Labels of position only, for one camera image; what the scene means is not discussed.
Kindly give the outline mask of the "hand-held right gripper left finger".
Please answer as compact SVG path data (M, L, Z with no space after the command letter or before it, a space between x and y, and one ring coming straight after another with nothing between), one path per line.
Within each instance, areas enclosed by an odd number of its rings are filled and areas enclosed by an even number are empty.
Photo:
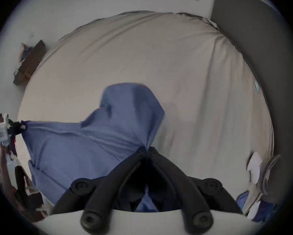
M146 187L145 156L146 148L140 147L107 176L74 180L52 215L83 211L80 224L86 232L106 232L113 208L133 212L141 203Z

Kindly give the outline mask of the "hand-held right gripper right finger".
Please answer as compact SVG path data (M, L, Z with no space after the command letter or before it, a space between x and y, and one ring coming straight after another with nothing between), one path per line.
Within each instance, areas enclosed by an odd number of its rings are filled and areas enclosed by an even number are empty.
M214 178L187 176L154 147L147 151L148 194L159 212L182 210L188 233L206 233L214 223L211 210L242 214L235 199Z

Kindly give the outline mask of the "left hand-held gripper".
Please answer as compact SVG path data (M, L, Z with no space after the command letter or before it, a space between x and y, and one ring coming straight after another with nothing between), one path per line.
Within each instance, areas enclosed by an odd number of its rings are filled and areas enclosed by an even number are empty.
M3 122L0 123L0 145L8 147L11 135L22 134L27 129L24 121L13 122L9 119L8 113L4 113Z

